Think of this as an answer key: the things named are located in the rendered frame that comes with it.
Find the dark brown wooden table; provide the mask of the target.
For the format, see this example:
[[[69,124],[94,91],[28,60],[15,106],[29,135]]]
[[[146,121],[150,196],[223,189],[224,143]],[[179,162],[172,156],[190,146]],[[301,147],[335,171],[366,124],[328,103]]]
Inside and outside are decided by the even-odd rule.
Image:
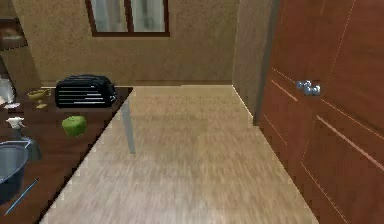
[[[0,107],[0,142],[11,137],[6,119],[19,116],[24,119],[23,132],[38,142],[42,152],[40,161],[26,164],[22,187],[29,188],[29,193],[11,212],[7,211],[8,203],[0,206],[0,224],[39,223],[131,92],[130,87],[118,88],[117,100],[110,108],[59,109],[53,96],[45,99],[43,109],[25,96],[18,99],[18,108]],[[75,115],[86,118],[87,129],[79,137],[69,137],[61,123]]]

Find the thin blue grey rod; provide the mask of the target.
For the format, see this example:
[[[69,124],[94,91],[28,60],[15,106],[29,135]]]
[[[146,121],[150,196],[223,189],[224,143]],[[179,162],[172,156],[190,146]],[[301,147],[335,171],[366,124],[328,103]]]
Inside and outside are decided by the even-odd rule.
[[[40,178],[36,178],[21,194],[20,196],[11,204],[11,206],[6,210],[3,216],[7,216],[30,192],[34,185],[39,181]]]

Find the reddish brown wooden door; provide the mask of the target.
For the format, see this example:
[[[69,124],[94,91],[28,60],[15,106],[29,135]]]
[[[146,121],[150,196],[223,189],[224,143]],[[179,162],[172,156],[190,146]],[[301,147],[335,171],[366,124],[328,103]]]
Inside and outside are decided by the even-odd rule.
[[[273,27],[262,133],[320,224],[384,224],[384,0],[279,0]]]

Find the black toaster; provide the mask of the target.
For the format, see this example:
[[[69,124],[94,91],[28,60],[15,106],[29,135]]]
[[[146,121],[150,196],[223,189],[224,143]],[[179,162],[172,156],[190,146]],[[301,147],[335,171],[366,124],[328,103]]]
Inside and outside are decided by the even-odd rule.
[[[108,108],[116,100],[114,84],[102,75],[68,76],[55,87],[55,103],[59,108]]]

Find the grey spray bottle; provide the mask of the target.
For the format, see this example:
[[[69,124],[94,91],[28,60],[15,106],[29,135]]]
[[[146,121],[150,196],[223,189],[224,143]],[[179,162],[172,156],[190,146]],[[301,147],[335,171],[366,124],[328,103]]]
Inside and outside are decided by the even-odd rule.
[[[26,149],[28,150],[28,159],[30,161],[38,161],[42,159],[42,153],[38,142],[23,134],[23,117],[10,117],[6,122],[11,126],[13,130],[14,139],[17,141],[26,142]]]

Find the brown framed window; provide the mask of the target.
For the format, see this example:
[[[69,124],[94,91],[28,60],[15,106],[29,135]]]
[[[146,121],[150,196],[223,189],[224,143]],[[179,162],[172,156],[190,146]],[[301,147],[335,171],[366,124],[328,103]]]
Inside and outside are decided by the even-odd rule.
[[[168,0],[84,0],[93,37],[169,37]]]

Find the green apple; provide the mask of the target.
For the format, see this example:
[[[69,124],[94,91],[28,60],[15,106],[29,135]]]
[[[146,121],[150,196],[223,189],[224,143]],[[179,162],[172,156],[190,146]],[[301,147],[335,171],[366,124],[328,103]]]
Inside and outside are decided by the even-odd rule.
[[[82,135],[86,127],[86,119],[83,116],[70,116],[62,121],[62,128],[71,137]]]

